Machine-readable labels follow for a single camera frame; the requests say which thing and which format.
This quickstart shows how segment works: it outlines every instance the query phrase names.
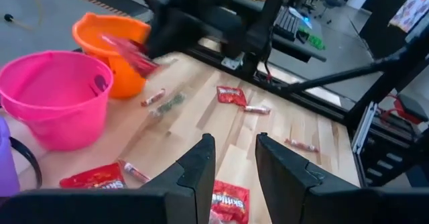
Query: keyboard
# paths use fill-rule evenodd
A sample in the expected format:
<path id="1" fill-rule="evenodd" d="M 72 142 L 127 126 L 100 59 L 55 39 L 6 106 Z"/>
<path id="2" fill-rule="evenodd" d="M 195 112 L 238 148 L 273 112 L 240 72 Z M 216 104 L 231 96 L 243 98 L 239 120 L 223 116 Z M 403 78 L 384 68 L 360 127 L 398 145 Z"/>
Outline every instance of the keyboard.
<path id="1" fill-rule="evenodd" d="M 273 32 L 285 39 L 294 41 L 300 19 L 289 12 L 287 7 L 283 7 L 277 14 L 277 19 L 274 21 Z"/>

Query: wooden table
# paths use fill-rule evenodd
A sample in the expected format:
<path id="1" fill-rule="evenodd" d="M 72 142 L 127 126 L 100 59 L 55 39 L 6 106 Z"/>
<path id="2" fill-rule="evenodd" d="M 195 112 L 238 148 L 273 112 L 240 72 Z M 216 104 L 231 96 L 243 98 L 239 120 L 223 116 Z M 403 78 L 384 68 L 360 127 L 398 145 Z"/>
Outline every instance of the wooden table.
<path id="1" fill-rule="evenodd" d="M 344 126 L 189 56 L 171 54 L 163 60 L 172 59 L 176 62 L 157 73 L 140 96 L 128 101 L 109 102 L 104 134 L 85 149 L 48 152 L 37 144 L 26 126 L 3 113 L 12 136 L 25 143 L 37 156 L 44 178 L 43 188 L 58 188 L 60 179 L 110 164 L 117 158 L 124 158 L 153 178 L 196 144 L 203 133 L 211 133 L 216 139 L 216 179 L 249 188 L 250 223 L 270 223 L 255 166 L 255 136 L 262 131 L 268 132 L 279 143 L 291 137 L 319 147 L 319 154 L 293 150 L 325 170 L 359 185 Z M 280 77 L 285 73 L 273 69 L 273 74 Z M 287 81 L 297 80 L 284 76 Z M 218 103 L 216 86 L 219 85 L 241 87 L 250 105 L 271 107 L 271 114 L 244 113 L 235 105 Z M 161 88 L 166 89 L 166 97 L 151 107 L 140 107 L 142 99 Z M 333 97 L 323 89 L 312 91 Z M 148 117 L 150 109 L 179 92 L 186 94 L 186 100 L 180 106 L 168 112 L 161 121 Z M 18 153 L 14 152 L 13 157 L 22 189 L 34 188 L 33 169 Z M 131 188 L 139 186 L 128 176 L 126 181 Z"/>

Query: orange bucket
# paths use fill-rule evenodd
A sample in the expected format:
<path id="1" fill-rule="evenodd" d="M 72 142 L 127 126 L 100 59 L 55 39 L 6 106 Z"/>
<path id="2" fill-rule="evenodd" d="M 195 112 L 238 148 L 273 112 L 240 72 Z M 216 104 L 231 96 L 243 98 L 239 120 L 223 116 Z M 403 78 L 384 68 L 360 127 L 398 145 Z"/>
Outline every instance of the orange bucket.
<path id="1" fill-rule="evenodd" d="M 113 72 L 113 87 L 110 97 L 124 99 L 138 95 L 146 80 L 122 58 L 108 43 L 101 39 L 101 34 L 111 34 L 136 42 L 145 41 L 150 26 L 130 17 L 116 15 L 96 15 L 86 13 L 73 25 L 72 34 L 84 52 L 102 60 Z"/>

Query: purple object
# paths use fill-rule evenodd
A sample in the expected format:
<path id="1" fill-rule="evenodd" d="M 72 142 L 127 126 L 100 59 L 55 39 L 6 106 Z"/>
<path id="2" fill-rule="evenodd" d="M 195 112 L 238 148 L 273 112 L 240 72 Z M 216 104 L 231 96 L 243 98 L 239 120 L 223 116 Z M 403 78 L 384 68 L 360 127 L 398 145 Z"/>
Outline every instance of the purple object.
<path id="1" fill-rule="evenodd" d="M 19 192 L 10 135 L 6 120 L 0 117 L 0 197 L 11 197 Z"/>

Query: pink bucket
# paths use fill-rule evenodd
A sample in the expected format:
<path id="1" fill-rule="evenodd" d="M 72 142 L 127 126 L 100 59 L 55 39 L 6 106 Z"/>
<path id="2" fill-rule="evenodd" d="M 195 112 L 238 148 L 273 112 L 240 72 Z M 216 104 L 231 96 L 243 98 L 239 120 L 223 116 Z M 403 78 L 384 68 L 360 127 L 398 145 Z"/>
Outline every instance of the pink bucket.
<path id="1" fill-rule="evenodd" d="M 113 74 L 90 56 L 31 54 L 0 71 L 1 106 L 49 150 L 77 150 L 102 134 Z"/>

